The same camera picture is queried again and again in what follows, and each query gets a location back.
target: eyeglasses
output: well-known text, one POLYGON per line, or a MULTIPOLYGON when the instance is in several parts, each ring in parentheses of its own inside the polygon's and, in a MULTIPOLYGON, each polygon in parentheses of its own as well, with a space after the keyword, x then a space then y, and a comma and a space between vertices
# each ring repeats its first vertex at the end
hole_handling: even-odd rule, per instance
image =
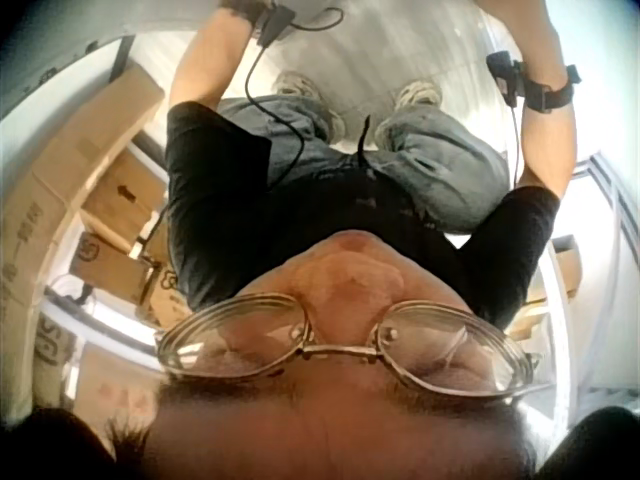
POLYGON ((296 358, 348 355, 382 362, 403 383, 457 397, 504 399, 533 386, 533 357, 492 325, 442 305, 391 307, 365 346, 318 345, 293 297, 247 295, 209 307, 163 334, 160 363, 179 376, 246 382, 296 358))

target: nose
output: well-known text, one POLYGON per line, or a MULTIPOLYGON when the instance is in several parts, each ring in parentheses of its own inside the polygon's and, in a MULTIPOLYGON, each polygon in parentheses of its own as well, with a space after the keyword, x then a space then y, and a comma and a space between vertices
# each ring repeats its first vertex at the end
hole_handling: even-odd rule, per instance
POLYGON ((396 268, 356 252, 328 255, 297 277, 296 294, 318 343, 364 345, 404 290, 396 268))

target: glasses lens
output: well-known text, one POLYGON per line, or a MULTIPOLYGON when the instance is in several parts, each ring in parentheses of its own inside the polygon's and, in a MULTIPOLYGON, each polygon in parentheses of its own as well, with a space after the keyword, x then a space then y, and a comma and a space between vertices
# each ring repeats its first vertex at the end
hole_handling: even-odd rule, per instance
POLYGON ((383 320, 378 342, 401 371, 437 389, 482 396, 524 383, 517 360, 503 348, 509 340, 487 333, 455 310, 433 305, 399 307, 383 320))
POLYGON ((253 296, 216 305, 171 331, 161 362, 190 375, 253 375, 293 353, 305 334, 305 313, 285 296, 253 296))

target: floor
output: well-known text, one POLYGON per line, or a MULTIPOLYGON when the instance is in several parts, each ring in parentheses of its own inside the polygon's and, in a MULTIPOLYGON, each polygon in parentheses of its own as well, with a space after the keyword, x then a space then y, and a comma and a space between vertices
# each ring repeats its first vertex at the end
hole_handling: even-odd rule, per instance
MULTIPOLYGON (((392 111, 409 82, 430 78, 444 91, 443 110, 499 152, 513 139, 511 117, 485 65, 495 32, 470 0, 368 0, 339 2, 346 16, 322 33, 294 32, 265 54, 252 79, 254 96, 268 94, 279 72, 294 70, 312 79, 348 130, 342 147, 353 149, 364 118, 372 132, 392 111)), ((167 91, 191 32, 139 35, 131 58, 167 91)), ((227 96, 244 96, 244 80, 258 53, 252 44, 227 96)), ((147 133, 166 142, 166 108, 147 133)))

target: blue jeans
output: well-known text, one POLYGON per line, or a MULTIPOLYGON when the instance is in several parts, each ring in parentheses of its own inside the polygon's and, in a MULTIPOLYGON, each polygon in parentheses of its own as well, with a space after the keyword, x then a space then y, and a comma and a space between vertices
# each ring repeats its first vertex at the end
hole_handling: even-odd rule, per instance
MULTIPOLYGON (((328 144, 331 116, 320 102, 272 95, 258 99, 269 111, 290 122, 305 138, 305 150, 286 182, 340 168, 352 155, 328 144)), ((285 125, 246 99, 227 99, 219 113, 248 132, 272 143, 269 181, 286 170, 300 141, 285 125)), ((440 109, 417 105, 395 112, 379 127, 384 145, 366 152, 372 168, 393 178, 448 233, 471 233, 509 191, 509 168, 498 152, 474 137, 440 109)))

